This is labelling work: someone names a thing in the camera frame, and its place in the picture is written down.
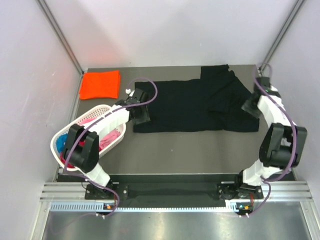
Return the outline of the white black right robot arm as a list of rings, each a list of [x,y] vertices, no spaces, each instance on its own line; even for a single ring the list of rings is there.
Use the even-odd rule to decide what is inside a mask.
[[[242,109],[255,118],[264,117],[268,130],[260,145],[258,160],[235,179],[233,192],[239,198],[258,193],[264,181],[278,181],[297,167],[308,135],[305,127],[291,120],[269,77],[254,78],[253,93]]]

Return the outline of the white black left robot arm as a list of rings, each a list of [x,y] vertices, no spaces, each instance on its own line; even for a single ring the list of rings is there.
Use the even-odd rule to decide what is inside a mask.
[[[62,151],[64,172],[80,177],[96,187],[96,192],[102,198],[109,198],[114,191],[111,177],[99,164],[100,140],[118,126],[132,121],[141,124],[150,121],[148,104],[153,97],[139,88],[132,92],[126,90],[127,99],[117,101],[106,113],[85,125],[73,124],[70,126],[65,145]]]

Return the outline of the black t-shirt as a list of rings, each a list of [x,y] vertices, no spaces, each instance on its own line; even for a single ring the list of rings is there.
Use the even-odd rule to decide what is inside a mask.
[[[147,106],[150,121],[135,124],[135,133],[259,130],[259,119],[242,110],[251,93],[227,64],[203,66],[197,79],[139,81],[135,87],[155,97]]]

